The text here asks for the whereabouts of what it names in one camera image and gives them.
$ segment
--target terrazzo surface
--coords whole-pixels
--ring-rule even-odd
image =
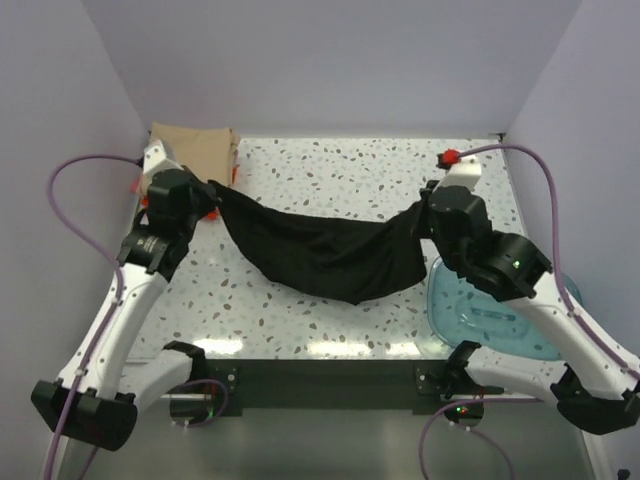
[[[385,221],[443,176],[436,155],[490,140],[248,138],[240,144],[235,188],[279,210]],[[494,228],[523,233],[504,159],[481,155],[475,193]],[[427,269],[437,258],[423,241]],[[153,358],[171,340],[195,343],[209,358],[446,358],[429,328],[424,282],[352,306],[268,281],[241,255],[221,219],[200,222],[191,252],[149,313],[130,360]]]

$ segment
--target tan cloth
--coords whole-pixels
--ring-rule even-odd
[[[225,186],[231,185],[240,143],[240,137],[232,129],[198,130],[154,122],[151,139],[167,142],[176,161],[186,165],[201,181],[215,180]],[[146,192],[148,182],[142,178],[143,192]]]

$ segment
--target black fabric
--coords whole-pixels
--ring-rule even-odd
[[[280,212],[211,183],[231,238],[273,282],[357,304],[409,288],[427,274],[413,233],[422,202],[384,223],[365,222]]]

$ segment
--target blue plastic container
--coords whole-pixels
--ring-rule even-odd
[[[582,304],[578,287],[564,276],[567,290]],[[431,268],[427,319],[433,332],[447,345],[463,340],[496,351],[536,360],[558,360],[560,353],[528,320],[491,296],[459,279],[441,259]]]

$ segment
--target lavender wall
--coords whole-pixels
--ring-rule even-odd
[[[83,0],[145,122],[505,131],[580,0]]]
[[[564,270],[589,311],[640,354],[640,2],[584,0],[508,140],[550,163],[560,191]],[[547,187],[509,155],[530,235],[550,253]],[[640,427],[606,437],[611,461],[640,474]]]
[[[107,267],[53,218],[49,172],[88,152],[139,155],[142,123],[76,0],[3,2],[0,14],[0,478],[33,479],[48,443],[29,401],[95,316]],[[131,211],[127,167],[64,176],[61,203],[111,248]]]

